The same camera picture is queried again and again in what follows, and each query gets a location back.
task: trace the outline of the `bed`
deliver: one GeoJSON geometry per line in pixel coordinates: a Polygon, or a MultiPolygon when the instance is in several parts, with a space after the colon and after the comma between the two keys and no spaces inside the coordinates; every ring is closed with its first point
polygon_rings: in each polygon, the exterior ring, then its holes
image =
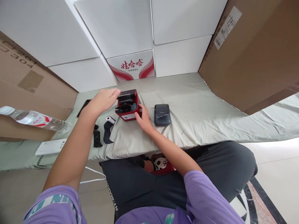
{"type": "MultiPolygon", "coordinates": [[[[169,104],[171,125],[156,127],[180,148],[222,141],[269,142],[299,137],[299,93],[292,95],[251,116],[214,95],[199,73],[168,77],[151,77],[117,86],[121,90],[137,89],[140,101],[146,105],[153,123],[155,104],[169,104]]],[[[78,94],[75,106],[67,121],[73,125],[85,100],[93,98],[99,90],[78,94]]],[[[97,120],[101,132],[101,148],[94,148],[89,159],[109,160],[159,153],[153,141],[139,128],[137,122],[125,122],[114,112],[114,107],[97,120]],[[116,123],[110,139],[103,142],[106,116],[116,123]]],[[[53,139],[67,138],[69,133],[57,133],[53,139]]],[[[0,142],[0,170],[51,167],[57,154],[35,156],[38,141],[0,142]]]]}

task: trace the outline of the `barcode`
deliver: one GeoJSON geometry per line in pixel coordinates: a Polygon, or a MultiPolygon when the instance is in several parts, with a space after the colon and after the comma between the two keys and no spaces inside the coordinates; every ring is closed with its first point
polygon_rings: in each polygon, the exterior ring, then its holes
{"type": "Polygon", "coordinates": [[[216,40],[216,43],[220,47],[221,44],[220,44],[220,42],[218,40],[216,40]]]}

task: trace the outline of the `water bottle cap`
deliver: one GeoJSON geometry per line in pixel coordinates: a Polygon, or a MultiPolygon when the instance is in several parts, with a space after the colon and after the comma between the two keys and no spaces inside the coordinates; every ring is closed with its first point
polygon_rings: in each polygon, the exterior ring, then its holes
{"type": "Polygon", "coordinates": [[[15,109],[12,107],[9,107],[9,106],[4,106],[4,107],[0,108],[0,114],[3,114],[3,115],[9,115],[14,111],[15,111],[15,109]]]}

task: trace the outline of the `black strap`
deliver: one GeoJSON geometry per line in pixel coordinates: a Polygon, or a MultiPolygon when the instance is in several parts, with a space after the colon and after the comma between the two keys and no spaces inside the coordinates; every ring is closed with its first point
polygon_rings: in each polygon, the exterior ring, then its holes
{"type": "Polygon", "coordinates": [[[93,130],[93,147],[99,148],[102,147],[101,138],[100,138],[100,131],[93,130]]]}
{"type": "Polygon", "coordinates": [[[111,135],[111,128],[114,124],[112,124],[111,122],[107,121],[105,124],[104,124],[104,142],[106,144],[111,144],[111,143],[114,143],[113,141],[110,140],[110,135],[111,135]]]}

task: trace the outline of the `person's left hand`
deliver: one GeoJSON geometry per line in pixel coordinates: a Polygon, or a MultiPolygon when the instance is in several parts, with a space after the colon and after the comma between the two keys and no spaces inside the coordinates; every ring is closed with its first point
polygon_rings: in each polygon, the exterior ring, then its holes
{"type": "Polygon", "coordinates": [[[120,93],[121,90],[117,88],[100,90],[84,109],[86,109],[85,111],[88,111],[90,115],[99,117],[101,113],[109,110],[113,106],[120,93]]]}

